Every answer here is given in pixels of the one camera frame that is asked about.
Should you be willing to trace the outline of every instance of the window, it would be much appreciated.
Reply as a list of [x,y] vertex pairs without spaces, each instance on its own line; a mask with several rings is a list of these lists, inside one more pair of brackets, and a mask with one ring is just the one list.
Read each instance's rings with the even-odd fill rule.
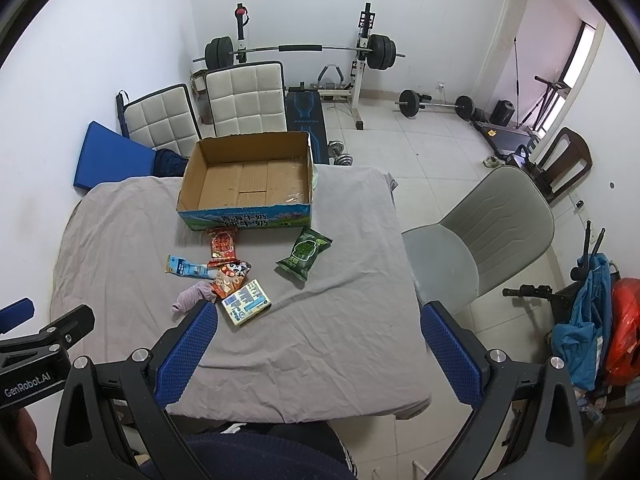
[[[584,63],[587,61],[587,56],[591,50],[591,44],[593,43],[593,37],[596,34],[596,29],[591,27],[589,23],[582,22],[578,36],[575,38],[574,48],[569,54],[569,59],[566,60],[564,69],[560,76],[560,81],[565,83],[569,87],[569,91],[574,87],[575,82],[578,81],[578,76],[584,67]],[[564,106],[566,98],[561,95],[556,95],[554,103],[549,107],[546,116],[542,120],[542,126],[539,127],[538,133],[540,137],[544,137],[548,132],[551,125],[558,117],[560,110]]]

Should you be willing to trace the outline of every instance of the table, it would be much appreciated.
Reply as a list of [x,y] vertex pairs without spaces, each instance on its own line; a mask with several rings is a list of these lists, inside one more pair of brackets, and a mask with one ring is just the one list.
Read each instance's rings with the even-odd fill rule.
[[[305,422],[405,412],[430,398],[427,354],[390,193],[373,168],[317,166],[312,227],[331,237],[302,283],[276,267],[299,228],[241,230],[238,257],[273,306],[218,331],[170,413],[238,422]],[[52,319],[81,303],[94,331],[72,348],[94,362],[150,348],[179,322],[171,304],[195,282],[168,254],[204,263],[209,241],[175,212],[180,178],[100,184],[74,211],[54,269]]]

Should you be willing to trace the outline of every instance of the snack wrapper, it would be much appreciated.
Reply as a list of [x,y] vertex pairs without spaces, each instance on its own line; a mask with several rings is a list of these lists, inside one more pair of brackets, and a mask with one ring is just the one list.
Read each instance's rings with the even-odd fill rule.
[[190,278],[204,278],[213,280],[218,269],[207,264],[192,264],[180,256],[169,256],[166,260],[165,272],[176,274],[177,276],[189,276]]
[[237,227],[215,227],[207,229],[207,234],[211,237],[211,260],[210,266],[218,266],[236,262],[236,234]]
[[271,306],[271,301],[257,280],[251,280],[243,288],[222,300],[222,306],[234,325],[238,326]]
[[211,283],[211,288],[220,298],[224,299],[242,286],[244,278],[251,269],[247,262],[224,264],[216,269],[217,273]]
[[321,235],[310,227],[305,227],[293,245],[291,256],[276,262],[276,264],[299,280],[306,282],[309,269],[318,254],[329,248],[332,242],[331,238]]

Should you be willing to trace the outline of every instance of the gray plastic chair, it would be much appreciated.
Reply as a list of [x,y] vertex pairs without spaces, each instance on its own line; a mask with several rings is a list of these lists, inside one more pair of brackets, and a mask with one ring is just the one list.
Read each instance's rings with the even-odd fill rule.
[[517,168],[492,171],[440,223],[402,233],[421,304],[455,314],[537,260],[551,245],[554,218]]

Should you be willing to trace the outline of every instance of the brown wooden chair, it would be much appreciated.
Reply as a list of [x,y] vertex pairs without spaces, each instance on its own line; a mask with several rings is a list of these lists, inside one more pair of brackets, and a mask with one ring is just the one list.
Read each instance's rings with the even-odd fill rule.
[[[569,145],[564,149],[560,156],[558,156],[558,158],[556,158],[556,160],[546,168],[546,170],[543,170],[542,168],[544,168],[549,157],[558,146],[558,142],[560,142],[560,139],[563,137],[568,140]],[[575,168],[581,160],[585,162],[585,167],[576,175],[572,176],[565,184],[562,184],[562,186],[560,186],[556,191],[553,191],[552,187],[554,182],[560,180],[569,170]],[[593,160],[591,159],[591,152],[589,151],[589,147],[582,136],[569,128],[563,128],[560,130],[538,163],[538,168],[542,170],[540,178],[542,178],[542,181],[545,184],[545,189],[541,189],[540,191],[545,197],[546,202],[551,204],[554,200],[558,199],[562,193],[584,177],[592,166]]]

